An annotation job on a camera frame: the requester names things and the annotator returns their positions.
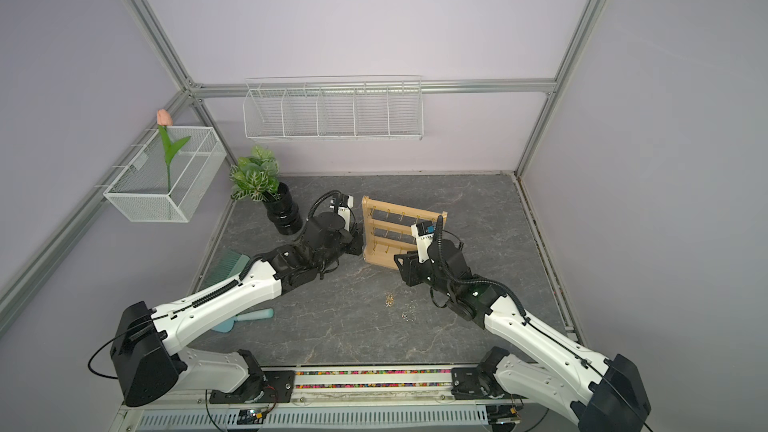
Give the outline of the wooden jewelry display stand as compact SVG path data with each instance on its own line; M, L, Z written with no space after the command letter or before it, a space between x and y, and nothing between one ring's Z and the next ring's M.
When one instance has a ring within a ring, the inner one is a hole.
M435 222L446 212L432 212L384 202L364 196L362 199L364 260L371 265L396 270L394 256L418 250L418 237L413 235L420 222Z

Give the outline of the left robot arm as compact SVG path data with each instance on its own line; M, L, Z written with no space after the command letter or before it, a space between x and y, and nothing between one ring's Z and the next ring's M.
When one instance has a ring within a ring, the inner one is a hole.
M247 259L236 275L190 296L150 308L127 307L105 347L127 407L138 408L170 392L205 391L217 403L274 401L269 380L253 353L216 353L191 348L203 333L264 302L334 271L344 255L359 256L363 232L353 197L338 190L312 206L299 237Z

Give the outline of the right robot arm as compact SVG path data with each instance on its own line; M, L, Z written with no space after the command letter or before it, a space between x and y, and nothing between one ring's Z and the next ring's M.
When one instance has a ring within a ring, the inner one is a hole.
M425 284L443 307L512 345L478 364L479 389L539 403L581 431L647 431L651 405L637 366L581 345L529 312L505 284L477 275L444 221L411 227L416 248L394 261L409 286Z

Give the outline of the black plant pot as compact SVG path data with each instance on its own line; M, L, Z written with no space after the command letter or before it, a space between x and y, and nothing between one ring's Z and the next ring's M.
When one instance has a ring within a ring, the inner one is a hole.
M274 200L263 203L267 218L281 235L294 235L301 231L303 221L298 204L294 201L287 184L280 182Z

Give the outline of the green artificial potted plant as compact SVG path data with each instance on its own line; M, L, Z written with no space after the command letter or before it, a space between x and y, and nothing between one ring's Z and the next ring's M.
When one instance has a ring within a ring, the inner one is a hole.
M280 198L278 173L279 165L274 153L254 145L248 156L239 157L236 164L230 167L231 198L235 201L277 201Z

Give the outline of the teal dustpan brush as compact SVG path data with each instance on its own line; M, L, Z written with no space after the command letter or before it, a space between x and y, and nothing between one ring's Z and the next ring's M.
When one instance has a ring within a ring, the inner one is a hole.
M200 282L199 290L206 289L232 276L239 275L245 269L248 262L249 257L247 255L231 250L226 251L214 265L208 268ZM214 326L212 331L229 333L236 323L255 322L272 319L273 317L274 310L272 308L240 313Z

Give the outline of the pink artificial tulip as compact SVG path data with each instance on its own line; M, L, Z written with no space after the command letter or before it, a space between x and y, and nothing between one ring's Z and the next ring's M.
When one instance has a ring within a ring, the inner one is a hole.
M189 142L190 136L182 137L178 140L172 140L168 128L173 125L173 119L170 113L165 109L160 109L156 113L156 123L158 134L164 151L164 162L166 166L167 193L170 193L173 187L171 166L177 153Z

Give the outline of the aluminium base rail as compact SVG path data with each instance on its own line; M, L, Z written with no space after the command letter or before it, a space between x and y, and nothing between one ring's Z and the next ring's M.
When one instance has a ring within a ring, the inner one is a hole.
M263 370L249 357L211 361L195 367L185 362L143 365L118 373L125 404L141 407L181 390L208 390L215 403L297 401L305 391L322 394L399 390L413 393L442 389L456 400L533 396L534 384L553 385L554 376L541 367L508 354L487 357L473 367L438 365L395 368L297 368Z

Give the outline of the white mesh wall basket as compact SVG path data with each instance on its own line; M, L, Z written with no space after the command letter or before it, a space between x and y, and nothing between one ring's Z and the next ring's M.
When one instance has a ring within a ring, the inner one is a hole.
M211 127L171 126L168 132L172 140L191 137L173 159L170 193L158 131L103 191L104 198L131 222L189 222L226 158Z

